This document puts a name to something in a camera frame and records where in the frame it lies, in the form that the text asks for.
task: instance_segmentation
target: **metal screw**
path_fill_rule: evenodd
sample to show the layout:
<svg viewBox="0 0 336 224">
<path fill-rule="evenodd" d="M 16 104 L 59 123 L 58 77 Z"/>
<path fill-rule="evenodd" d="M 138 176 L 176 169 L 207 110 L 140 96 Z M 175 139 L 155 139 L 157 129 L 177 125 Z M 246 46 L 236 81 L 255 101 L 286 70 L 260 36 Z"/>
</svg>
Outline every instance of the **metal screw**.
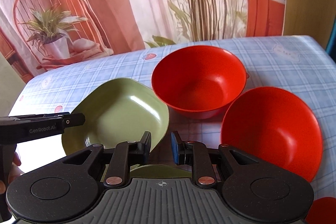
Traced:
<svg viewBox="0 0 336 224">
<path fill-rule="evenodd" d="M 202 185 L 210 185 L 213 184 L 215 182 L 215 179 L 212 177 L 200 177 L 198 179 L 198 182 Z"/>
<path fill-rule="evenodd" d="M 118 185 L 123 182 L 123 179 L 120 177 L 109 177 L 106 179 L 106 183 L 109 185 Z"/>
</svg>

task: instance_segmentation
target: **round red bowl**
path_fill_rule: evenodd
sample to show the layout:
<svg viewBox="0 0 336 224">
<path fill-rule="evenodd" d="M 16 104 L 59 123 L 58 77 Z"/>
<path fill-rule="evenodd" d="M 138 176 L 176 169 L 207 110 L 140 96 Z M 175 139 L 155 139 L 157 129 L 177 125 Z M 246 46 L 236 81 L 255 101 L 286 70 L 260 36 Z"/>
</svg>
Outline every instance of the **round red bowl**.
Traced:
<svg viewBox="0 0 336 224">
<path fill-rule="evenodd" d="M 191 46 L 163 58 L 152 74 L 155 94 L 180 114 L 207 119 L 243 91 L 246 70 L 232 53 L 213 46 Z"/>
<path fill-rule="evenodd" d="M 313 202 L 306 217 L 308 224 L 335 224 L 336 199 L 320 198 Z"/>
<path fill-rule="evenodd" d="M 322 135 L 314 113 L 299 97 L 275 87 L 248 90 L 230 105 L 221 142 L 309 182 L 322 159 Z"/>
</svg>

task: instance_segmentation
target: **crosshair logo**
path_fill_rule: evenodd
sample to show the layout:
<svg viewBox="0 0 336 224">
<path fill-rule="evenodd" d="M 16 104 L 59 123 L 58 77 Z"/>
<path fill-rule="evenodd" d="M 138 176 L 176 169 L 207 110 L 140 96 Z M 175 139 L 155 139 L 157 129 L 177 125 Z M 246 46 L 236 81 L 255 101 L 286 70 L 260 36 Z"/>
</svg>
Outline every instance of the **crosshair logo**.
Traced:
<svg viewBox="0 0 336 224">
<path fill-rule="evenodd" d="M 163 187 L 163 186 L 166 186 L 167 184 L 169 184 L 169 183 L 167 183 L 167 182 L 165 182 L 165 181 L 160 181 L 159 183 L 157 183 L 158 185 L 160 185 L 161 187 Z"/>
</svg>

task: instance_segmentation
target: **blue plaid tablecloth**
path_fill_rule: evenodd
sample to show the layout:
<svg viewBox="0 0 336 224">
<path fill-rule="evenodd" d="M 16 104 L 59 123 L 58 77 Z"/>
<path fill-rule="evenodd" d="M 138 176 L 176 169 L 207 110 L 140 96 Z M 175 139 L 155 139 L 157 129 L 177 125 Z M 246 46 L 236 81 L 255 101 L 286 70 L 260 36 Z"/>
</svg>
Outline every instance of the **blue plaid tablecloth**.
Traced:
<svg viewBox="0 0 336 224">
<path fill-rule="evenodd" d="M 320 123 L 324 140 L 322 163 L 312 182 L 315 198 L 336 197 L 336 64 L 311 37 L 186 43 L 69 65 L 32 79 L 10 115 L 71 112 L 99 85 L 114 78 L 129 77 L 151 87 L 151 75 L 157 63 L 170 52 L 192 45 L 212 45 L 235 54 L 250 76 L 245 90 L 277 86 L 295 93 L 309 105 Z M 220 128 L 221 118 L 196 121 L 170 110 L 169 130 L 178 130 L 185 140 L 202 141 L 208 147 L 218 147 Z M 165 137 L 158 145 L 159 149 L 155 149 L 151 157 L 152 162 L 172 164 L 168 142 L 169 138 Z M 60 136 L 19 144 L 18 147 L 22 165 L 30 164 L 26 167 L 29 170 L 64 156 L 60 152 L 63 152 Z"/>
</svg>

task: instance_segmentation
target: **ribbed gray panel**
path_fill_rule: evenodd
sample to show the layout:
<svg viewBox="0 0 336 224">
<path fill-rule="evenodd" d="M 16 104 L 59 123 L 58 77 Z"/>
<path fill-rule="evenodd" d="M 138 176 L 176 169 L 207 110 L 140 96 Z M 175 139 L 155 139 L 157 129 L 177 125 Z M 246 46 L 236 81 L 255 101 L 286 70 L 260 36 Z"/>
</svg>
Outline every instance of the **ribbed gray panel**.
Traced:
<svg viewBox="0 0 336 224">
<path fill-rule="evenodd" d="M 96 208 L 68 224 L 254 223 L 232 214 L 214 190 L 200 189 L 189 179 L 133 179 L 123 189 L 108 190 Z"/>
</svg>

